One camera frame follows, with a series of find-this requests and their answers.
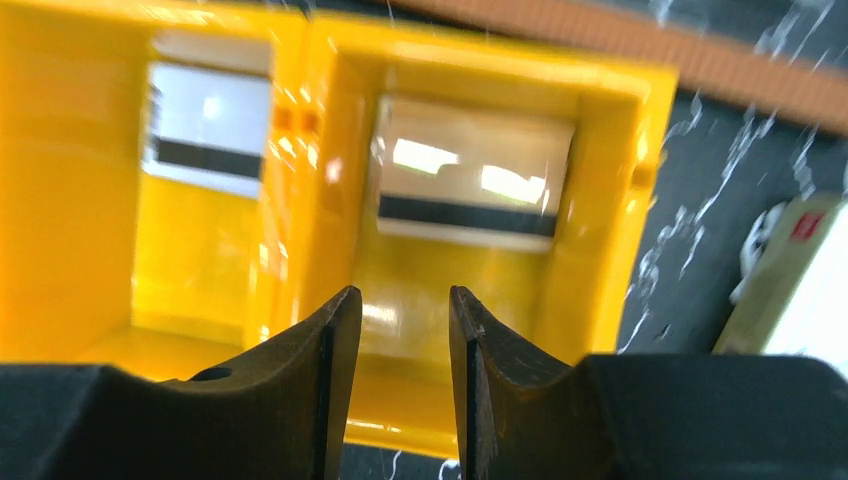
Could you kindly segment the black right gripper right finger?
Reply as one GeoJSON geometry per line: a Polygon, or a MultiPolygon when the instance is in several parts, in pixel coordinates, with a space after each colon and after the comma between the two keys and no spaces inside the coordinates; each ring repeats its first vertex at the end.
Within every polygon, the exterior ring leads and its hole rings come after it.
{"type": "Polygon", "coordinates": [[[567,365],[464,287],[449,342],[465,479],[843,479],[847,384],[798,356],[591,354],[567,365]]]}

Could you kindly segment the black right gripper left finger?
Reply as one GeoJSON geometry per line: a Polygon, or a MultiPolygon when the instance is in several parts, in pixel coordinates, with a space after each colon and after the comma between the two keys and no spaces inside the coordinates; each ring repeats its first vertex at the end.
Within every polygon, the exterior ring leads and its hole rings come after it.
{"type": "Polygon", "coordinates": [[[106,364],[1,368],[5,479],[335,479],[362,322],[347,286],[188,380],[106,364]]]}

